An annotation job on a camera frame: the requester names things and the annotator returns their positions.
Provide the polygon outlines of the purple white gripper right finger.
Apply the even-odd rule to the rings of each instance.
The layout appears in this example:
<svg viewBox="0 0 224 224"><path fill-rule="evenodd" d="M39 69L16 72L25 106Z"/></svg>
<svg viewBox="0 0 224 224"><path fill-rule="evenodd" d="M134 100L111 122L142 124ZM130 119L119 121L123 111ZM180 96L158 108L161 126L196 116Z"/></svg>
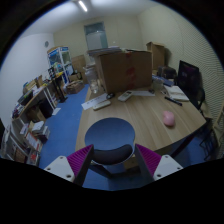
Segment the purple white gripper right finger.
<svg viewBox="0 0 224 224"><path fill-rule="evenodd" d="M182 169L182 166L171 156L159 155L139 144L135 145L135 156L146 183L160 180Z"/></svg>

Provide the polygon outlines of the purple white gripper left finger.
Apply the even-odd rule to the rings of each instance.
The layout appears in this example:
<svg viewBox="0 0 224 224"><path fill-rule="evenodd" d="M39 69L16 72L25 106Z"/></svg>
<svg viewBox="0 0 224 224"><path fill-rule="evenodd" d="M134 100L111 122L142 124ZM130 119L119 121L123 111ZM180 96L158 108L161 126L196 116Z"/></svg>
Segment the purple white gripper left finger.
<svg viewBox="0 0 224 224"><path fill-rule="evenodd" d="M82 186L93 158L93 153L94 147L89 145L67 157L59 156L45 168L45 171Z"/></svg>

